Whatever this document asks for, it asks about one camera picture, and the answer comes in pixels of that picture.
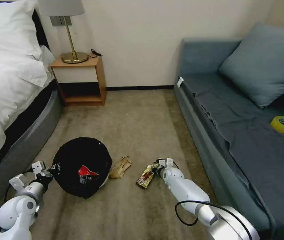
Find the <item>brass lamp base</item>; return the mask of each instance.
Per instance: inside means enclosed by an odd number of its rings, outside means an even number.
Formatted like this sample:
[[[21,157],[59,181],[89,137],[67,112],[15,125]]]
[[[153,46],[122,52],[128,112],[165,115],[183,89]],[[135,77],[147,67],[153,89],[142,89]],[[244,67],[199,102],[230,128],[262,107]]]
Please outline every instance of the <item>brass lamp base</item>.
[[[63,53],[62,61],[65,63],[80,63],[88,60],[89,56],[83,52]]]

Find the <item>brown paper bag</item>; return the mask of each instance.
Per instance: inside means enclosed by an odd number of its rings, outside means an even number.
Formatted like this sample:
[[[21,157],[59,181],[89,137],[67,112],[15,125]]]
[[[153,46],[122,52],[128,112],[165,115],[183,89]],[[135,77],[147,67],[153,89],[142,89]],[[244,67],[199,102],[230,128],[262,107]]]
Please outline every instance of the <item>brown paper bag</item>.
[[[122,178],[125,170],[131,166],[132,162],[129,156],[123,157],[110,171],[109,178]]]

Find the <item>sofa armrest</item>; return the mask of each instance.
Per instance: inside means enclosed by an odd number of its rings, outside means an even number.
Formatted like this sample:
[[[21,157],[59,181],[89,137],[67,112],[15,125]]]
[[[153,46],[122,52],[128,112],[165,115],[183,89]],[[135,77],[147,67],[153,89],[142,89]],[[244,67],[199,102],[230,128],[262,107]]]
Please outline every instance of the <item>sofa armrest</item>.
[[[223,61],[231,55],[240,42],[240,39],[183,38],[176,77],[185,74],[217,72]]]

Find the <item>sofa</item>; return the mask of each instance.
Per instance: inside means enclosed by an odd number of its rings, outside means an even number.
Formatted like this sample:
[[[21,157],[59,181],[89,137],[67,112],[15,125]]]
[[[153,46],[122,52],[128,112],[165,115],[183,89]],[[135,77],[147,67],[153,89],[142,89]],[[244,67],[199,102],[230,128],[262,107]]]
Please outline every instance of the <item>sofa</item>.
[[[244,215],[261,239],[284,239],[284,134],[270,126],[284,116],[284,97],[260,109],[219,73],[240,43],[184,38],[174,93],[218,204]]]

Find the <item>gold wrapper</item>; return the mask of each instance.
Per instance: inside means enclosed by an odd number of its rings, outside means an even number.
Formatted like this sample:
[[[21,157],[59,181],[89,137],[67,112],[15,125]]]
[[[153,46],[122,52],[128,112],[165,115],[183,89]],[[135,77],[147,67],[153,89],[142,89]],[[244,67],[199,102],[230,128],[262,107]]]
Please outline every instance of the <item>gold wrapper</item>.
[[[147,188],[154,175],[153,168],[158,168],[158,166],[158,163],[148,165],[141,175],[140,179],[136,181],[136,184],[140,187]]]

